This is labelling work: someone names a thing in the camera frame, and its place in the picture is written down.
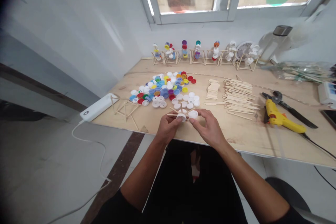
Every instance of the black cable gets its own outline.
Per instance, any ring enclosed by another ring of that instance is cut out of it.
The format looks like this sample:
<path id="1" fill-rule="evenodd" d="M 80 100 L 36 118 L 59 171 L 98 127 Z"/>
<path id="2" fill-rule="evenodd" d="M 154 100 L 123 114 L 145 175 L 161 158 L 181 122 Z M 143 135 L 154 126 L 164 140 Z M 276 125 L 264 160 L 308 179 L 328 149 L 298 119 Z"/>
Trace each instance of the black cable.
<path id="1" fill-rule="evenodd" d="M 329 181 L 328 180 L 326 180 L 323 176 L 322 176 L 322 174 L 318 171 L 318 169 L 316 168 L 316 166 L 314 166 L 315 167 L 315 170 L 319 173 L 319 175 L 332 187 L 332 188 L 334 188 L 334 190 L 336 190 L 336 188 L 332 185 L 332 184 L 330 184 L 329 183 Z"/>
<path id="2" fill-rule="evenodd" d="M 302 133 L 301 134 L 304 138 L 306 138 L 308 141 L 312 142 L 313 144 L 315 144 L 317 147 L 320 147 L 322 150 L 324 150 L 325 152 L 327 152 L 330 156 L 332 156 L 334 159 L 336 159 L 336 156 L 331 154 L 329 151 L 327 151 L 326 149 L 324 149 L 323 147 L 321 147 L 320 145 L 318 145 L 317 143 L 315 143 L 313 140 L 311 140 L 306 133 Z"/>

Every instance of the cable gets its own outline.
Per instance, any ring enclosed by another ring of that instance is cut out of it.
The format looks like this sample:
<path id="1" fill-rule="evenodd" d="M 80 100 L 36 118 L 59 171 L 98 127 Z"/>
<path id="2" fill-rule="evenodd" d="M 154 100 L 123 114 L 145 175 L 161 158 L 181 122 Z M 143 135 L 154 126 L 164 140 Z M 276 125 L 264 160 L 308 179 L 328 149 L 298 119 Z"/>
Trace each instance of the cable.
<path id="1" fill-rule="evenodd" d="M 332 187 L 332 188 L 334 188 L 334 190 L 336 190 L 336 188 L 332 185 L 332 184 L 330 184 L 329 183 L 329 181 L 328 180 L 326 180 L 323 176 L 322 176 L 322 174 L 318 171 L 318 169 L 316 168 L 316 166 L 314 166 L 315 167 L 315 170 L 319 173 L 319 175 Z"/>
<path id="2" fill-rule="evenodd" d="M 72 214 L 72 213 L 74 213 L 74 212 L 77 212 L 78 210 L 82 209 L 87 203 L 89 203 L 89 201 L 90 201 L 94 196 L 96 196 L 101 190 L 103 190 L 105 187 L 107 187 L 107 186 L 111 183 L 111 180 L 110 180 L 109 178 L 105 177 L 105 176 L 103 175 L 102 171 L 101 171 L 101 170 L 102 170 L 103 159 L 104 159 L 105 152 L 106 152 L 106 146 L 105 146 L 103 143 L 98 142 L 98 141 L 85 140 L 85 139 L 81 139 L 81 138 L 78 138 L 78 137 L 74 136 L 74 131 L 75 131 L 75 129 L 77 129 L 77 127 L 78 127 L 79 125 L 81 125 L 83 122 L 84 122 L 84 120 L 82 120 L 81 122 L 79 122 L 79 124 L 72 130 L 71 135 L 72 135 L 74 138 L 78 139 L 78 140 L 81 140 L 81 141 L 84 141 L 84 142 L 95 142 L 95 143 L 98 143 L 98 144 L 100 144 L 100 145 L 102 145 L 102 146 L 104 147 L 104 153 L 103 153 L 103 156 L 102 156 L 101 161 L 100 161 L 100 175 L 101 175 L 105 180 L 107 180 L 108 182 L 107 182 L 107 184 L 106 184 L 105 186 L 103 186 L 102 188 L 100 188 L 94 195 L 92 195 L 91 198 L 89 198 L 83 205 L 81 205 L 80 207 L 77 207 L 76 209 L 71 210 L 70 212 L 67 212 L 67 213 L 65 213 L 65 214 L 63 214 L 63 215 L 61 215 L 61 216 L 59 216 L 59 217 L 53 219 L 52 221 L 48 222 L 47 224 L 51 224 L 51 223 L 53 223 L 53 222 L 55 222 L 55 221 L 57 221 L 57 220 L 59 220 L 59 219 L 62 219 L 62 218 L 65 217 L 65 216 L 68 216 L 68 215 L 70 215 L 70 214 Z"/>
<path id="3" fill-rule="evenodd" d="M 94 143 L 100 144 L 100 145 L 102 145 L 102 146 L 104 147 L 104 153 L 103 153 L 103 156 L 101 157 L 101 161 L 100 161 L 100 175 L 102 176 L 103 179 L 106 179 L 107 181 L 111 181 L 109 178 L 105 177 L 105 176 L 103 175 L 102 171 L 101 171 L 101 170 L 102 170 L 103 159 L 104 159 L 105 152 L 106 152 L 106 146 L 105 146 L 103 143 L 99 142 L 99 141 L 84 140 L 84 139 L 81 139 L 81 138 L 78 138 L 78 137 L 74 136 L 74 131 L 75 131 L 75 129 L 77 129 L 77 127 L 78 127 L 79 125 L 81 125 L 83 122 L 84 122 L 84 120 L 82 120 L 81 122 L 79 122 L 79 124 L 72 130 L 71 135 L 72 135 L 74 138 L 78 139 L 78 140 L 81 140 L 81 141 L 84 141 L 84 142 L 94 142 Z"/>
<path id="4" fill-rule="evenodd" d="M 315 144 L 317 147 L 320 147 L 322 150 L 324 150 L 325 152 L 327 152 L 330 156 L 332 156 L 334 159 L 336 159 L 336 156 L 334 154 L 331 154 L 329 151 L 327 151 L 326 149 L 324 149 L 323 147 L 321 147 L 320 145 L 318 145 L 317 143 L 315 143 L 313 140 L 311 140 L 306 133 L 302 133 L 301 134 L 304 138 L 306 138 L 308 141 L 312 142 L 313 144 Z"/>

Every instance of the table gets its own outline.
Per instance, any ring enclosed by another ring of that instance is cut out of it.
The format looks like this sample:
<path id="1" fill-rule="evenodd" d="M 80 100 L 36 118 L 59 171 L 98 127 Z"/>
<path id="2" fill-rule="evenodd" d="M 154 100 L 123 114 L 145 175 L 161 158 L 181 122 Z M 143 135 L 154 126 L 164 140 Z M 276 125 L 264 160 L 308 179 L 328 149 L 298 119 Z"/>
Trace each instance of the table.
<path id="1" fill-rule="evenodd" d="M 145 85 L 145 83 L 152 80 L 153 75 L 176 71 L 186 71 L 189 73 L 188 75 L 193 76 L 197 80 L 196 84 L 189 84 L 187 86 L 189 92 L 195 92 L 196 95 L 200 96 L 201 105 L 199 109 L 211 110 L 218 119 L 225 138 L 235 150 L 261 156 L 281 157 L 275 129 L 272 128 L 271 125 L 263 123 L 265 98 L 262 97 L 260 93 L 266 92 L 271 94 L 271 92 L 260 87 L 253 88 L 254 95 L 258 96 L 255 103 L 260 104 L 261 109 L 254 116 L 248 115 L 253 119 L 250 121 L 226 113 L 227 110 L 223 105 L 211 106 L 203 104 L 206 98 L 207 87 L 209 86 L 208 80 L 210 78 L 218 78 L 210 75 L 234 79 L 236 75 L 238 75 L 243 81 L 250 84 L 278 90 L 282 92 L 283 95 L 289 95 L 295 99 L 310 103 L 312 106 L 305 105 L 286 96 L 283 97 L 283 100 L 289 106 L 295 108 L 319 127 L 318 129 L 306 127 L 306 134 L 318 145 L 336 154 L 336 131 L 319 112 L 321 109 L 328 108 L 320 105 L 318 102 L 317 85 L 308 82 L 296 83 L 294 81 L 276 79 L 270 71 L 260 69 L 256 69 L 254 72 L 246 70 L 237 71 L 232 65 L 216 66 L 187 63 L 153 65 L 152 60 L 143 59 L 125 74 L 123 79 L 118 82 L 111 92 L 121 98 L 128 99 L 131 90 L 138 89 L 139 86 Z M 218 78 L 218 80 L 221 84 L 218 92 L 218 100 L 221 101 L 221 97 L 224 94 L 223 79 Z M 168 106 L 164 109 L 153 108 L 150 103 L 147 107 L 141 106 L 132 114 L 140 132 L 148 134 L 156 133 L 161 116 L 171 111 L 169 109 L 169 107 L 172 107 L 171 101 L 169 99 L 166 99 L 166 101 Z M 114 106 L 117 108 L 122 104 L 123 101 L 120 100 L 116 102 Z M 132 107 L 133 106 L 127 106 L 127 113 L 131 111 Z M 286 113 L 290 120 L 302 124 L 285 109 L 280 106 L 277 107 L 281 113 Z M 127 122 L 125 122 L 122 115 L 113 114 L 113 108 L 110 107 L 92 122 L 99 125 L 137 131 L 131 118 L 128 118 Z M 198 117 L 198 120 L 201 124 L 205 123 L 202 117 Z M 281 127 L 280 136 L 287 159 L 336 168 L 336 160 L 304 139 L 301 135 L 285 127 Z M 177 130 L 175 138 L 188 142 L 206 144 L 198 132 L 188 122 L 182 123 Z"/>

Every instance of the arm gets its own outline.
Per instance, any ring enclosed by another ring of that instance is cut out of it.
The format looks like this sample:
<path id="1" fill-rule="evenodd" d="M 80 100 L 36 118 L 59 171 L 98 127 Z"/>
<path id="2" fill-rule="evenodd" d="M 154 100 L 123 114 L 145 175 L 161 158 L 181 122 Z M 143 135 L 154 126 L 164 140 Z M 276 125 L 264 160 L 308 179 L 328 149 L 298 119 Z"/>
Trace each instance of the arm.
<path id="1" fill-rule="evenodd" d="M 168 115 L 164 115 L 161 118 L 159 129 L 153 142 L 120 189 L 124 198 L 139 211 L 142 211 L 146 203 L 164 149 L 175 136 L 181 121 L 181 118 L 176 119 L 176 117 Z"/>
<path id="2" fill-rule="evenodd" d="M 279 220 L 289 211 L 289 204 L 258 175 L 226 141 L 217 119 L 208 110 L 196 110 L 205 118 L 205 127 L 189 119 L 207 144 L 212 146 L 230 169 L 240 190 L 260 223 Z"/>

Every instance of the white fan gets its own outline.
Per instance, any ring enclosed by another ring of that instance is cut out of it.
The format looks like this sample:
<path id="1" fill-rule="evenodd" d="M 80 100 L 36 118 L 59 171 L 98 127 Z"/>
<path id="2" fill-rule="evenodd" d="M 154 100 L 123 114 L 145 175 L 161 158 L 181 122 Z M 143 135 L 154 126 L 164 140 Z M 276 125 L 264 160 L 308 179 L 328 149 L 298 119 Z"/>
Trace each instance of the white fan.
<path id="1" fill-rule="evenodd" d="M 245 41 L 245 42 L 241 43 L 239 46 L 237 46 L 236 59 L 240 60 L 240 58 L 243 56 L 243 54 L 248 54 L 250 46 L 253 43 L 254 42 L 252 42 L 252 41 Z"/>

